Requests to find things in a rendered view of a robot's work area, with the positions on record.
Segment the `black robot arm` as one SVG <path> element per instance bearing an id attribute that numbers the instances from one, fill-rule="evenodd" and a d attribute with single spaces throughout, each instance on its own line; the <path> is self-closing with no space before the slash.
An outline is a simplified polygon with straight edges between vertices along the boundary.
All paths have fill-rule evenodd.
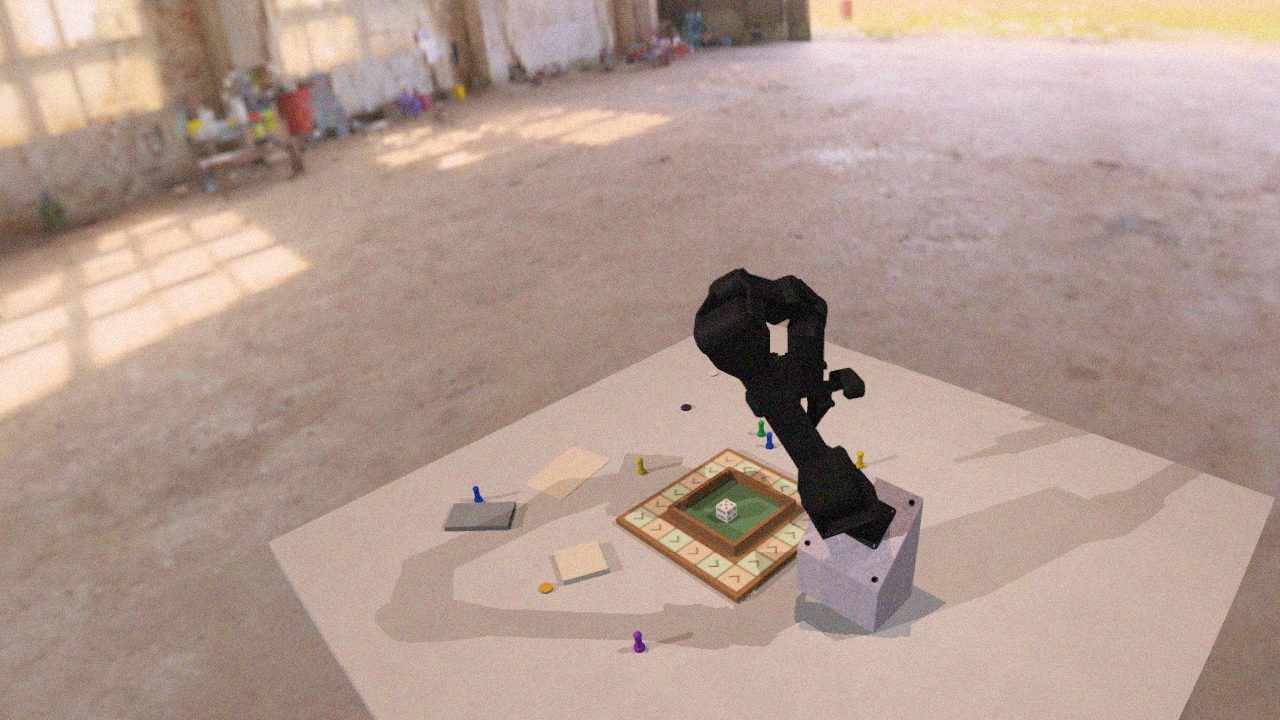
<path id="1" fill-rule="evenodd" d="M 710 284 L 694 340 L 717 369 L 742 382 L 780 438 L 797 466 L 797 495 L 820 538 L 845 533 L 876 550 L 896 509 L 878 500 L 846 448 L 826 445 L 788 386 L 786 356 L 771 354 L 765 322 L 788 319 L 788 356 L 822 357 L 827 310 L 826 300 L 795 275 L 769 281 L 735 269 Z"/>

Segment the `grey die with black pips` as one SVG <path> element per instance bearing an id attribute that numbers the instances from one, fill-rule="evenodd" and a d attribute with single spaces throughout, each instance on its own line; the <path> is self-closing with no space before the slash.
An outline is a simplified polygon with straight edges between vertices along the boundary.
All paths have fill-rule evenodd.
<path id="1" fill-rule="evenodd" d="M 733 503 L 730 498 L 716 503 L 716 518 L 726 523 L 733 520 L 733 518 L 737 518 L 737 503 Z"/>

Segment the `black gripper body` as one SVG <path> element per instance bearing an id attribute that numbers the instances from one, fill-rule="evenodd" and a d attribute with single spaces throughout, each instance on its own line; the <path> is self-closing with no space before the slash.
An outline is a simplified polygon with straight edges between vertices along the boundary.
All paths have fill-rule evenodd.
<path id="1" fill-rule="evenodd" d="M 846 398 L 859 398 L 865 395 L 864 382 L 851 368 L 829 372 L 829 380 L 824 380 L 824 370 L 827 369 L 824 355 L 815 360 L 797 360 L 788 356 L 788 352 L 785 356 L 788 361 L 787 382 L 799 404 L 801 404 L 801 398 L 809 397 L 817 398 L 818 402 L 831 400 L 831 395 L 840 389 L 844 389 Z M 745 402 L 754 416 L 764 418 L 748 391 L 745 392 Z"/>

